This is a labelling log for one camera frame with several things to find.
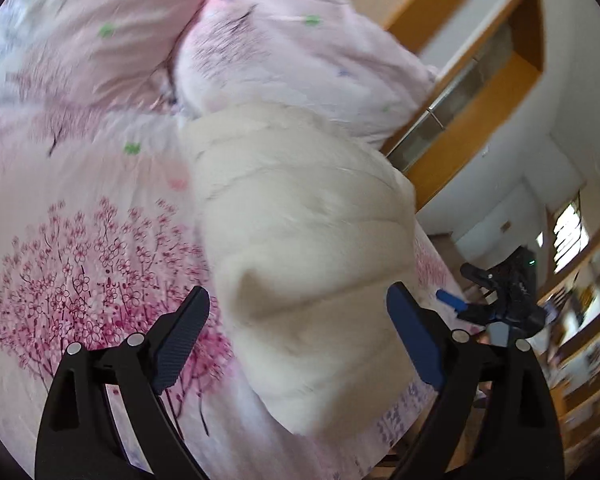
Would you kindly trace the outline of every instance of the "window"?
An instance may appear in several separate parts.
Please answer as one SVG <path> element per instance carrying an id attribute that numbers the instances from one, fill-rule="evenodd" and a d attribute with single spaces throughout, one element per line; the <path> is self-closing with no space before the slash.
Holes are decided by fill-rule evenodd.
<path id="1" fill-rule="evenodd" d="M 563 269 L 589 243 L 579 209 L 576 203 L 570 203 L 555 223 L 554 272 Z"/>

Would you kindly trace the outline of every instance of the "pink floral bed sheet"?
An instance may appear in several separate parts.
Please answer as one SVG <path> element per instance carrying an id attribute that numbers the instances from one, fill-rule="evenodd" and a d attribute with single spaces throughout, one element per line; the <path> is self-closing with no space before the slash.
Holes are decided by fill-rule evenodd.
<path id="1" fill-rule="evenodd" d="M 212 297 L 210 319 L 163 400 L 210 478 L 362 478 L 433 392 L 416 380 L 362 434 L 327 444 L 289 434 L 250 389 L 222 329 L 222 306 L 192 224 L 190 161 L 183 160 L 176 134 L 186 118 L 156 113 L 171 105 L 153 78 L 160 73 L 168 82 L 161 60 L 186 16 L 178 14 L 173 27 L 163 29 L 169 42 L 161 38 L 155 53 L 142 51 L 154 60 L 129 61 L 137 71 L 109 77 L 113 72 L 101 66 L 111 61 L 118 68 L 114 60 L 124 49 L 107 46 L 103 57 L 87 56 L 86 66 L 97 69 L 89 79 L 79 76 L 89 72 L 85 65 L 60 70 L 54 58 L 45 58 L 46 68 L 21 62 L 17 51 L 48 44 L 45 34 L 52 30 L 46 22 L 34 30 L 37 17 L 30 20 L 32 10 L 19 7 L 22 1 L 8 0 L 0 19 L 0 438 L 9 451 L 33 473 L 46 392 L 70 342 L 115 345 L 176 309 L 200 284 Z M 54 12 L 66 9 L 63 0 L 53 1 L 59 5 Z M 196 4 L 190 5 L 193 16 Z M 99 46 L 117 34 L 128 46 L 168 10 L 162 6 L 146 22 L 90 18 L 86 29 L 74 30 L 74 41 L 97 36 L 92 45 Z M 27 27 L 41 43 L 29 41 Z M 365 114 L 360 120 L 373 122 Z M 462 326 L 435 300 L 440 287 L 460 291 L 419 226 L 414 251 L 425 306 L 450 326 Z M 131 460 L 146 466 L 115 388 L 110 398 Z"/>

